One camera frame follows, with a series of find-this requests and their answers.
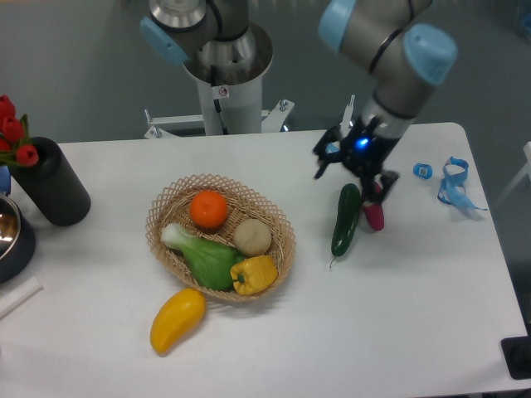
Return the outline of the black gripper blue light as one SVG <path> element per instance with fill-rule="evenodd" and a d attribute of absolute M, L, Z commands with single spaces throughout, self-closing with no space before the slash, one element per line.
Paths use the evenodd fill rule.
<path fill-rule="evenodd" d="M 327 129 L 313 148 L 319 166 L 314 179 L 321 178 L 329 164 L 343 163 L 359 178 L 363 202 L 382 205 L 399 178 L 397 172 L 383 169 L 399 139 L 378 135 L 381 122 L 381 117 L 374 116 L 365 124 L 359 116 L 345 138 L 338 125 Z"/>

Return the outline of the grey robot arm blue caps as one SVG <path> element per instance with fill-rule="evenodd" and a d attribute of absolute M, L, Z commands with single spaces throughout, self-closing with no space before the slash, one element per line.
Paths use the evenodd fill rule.
<path fill-rule="evenodd" d="M 444 31 L 417 24 L 426 1 L 333 1 L 319 37 L 377 80 L 347 131 L 329 129 L 314 147 L 319 166 L 342 163 L 363 199 L 383 202 L 398 175 L 384 169 L 391 151 L 440 86 L 457 57 Z M 245 1 L 152 1 L 139 24 L 152 50 L 196 81 L 209 135 L 262 131 L 262 78 L 273 48 Z"/>

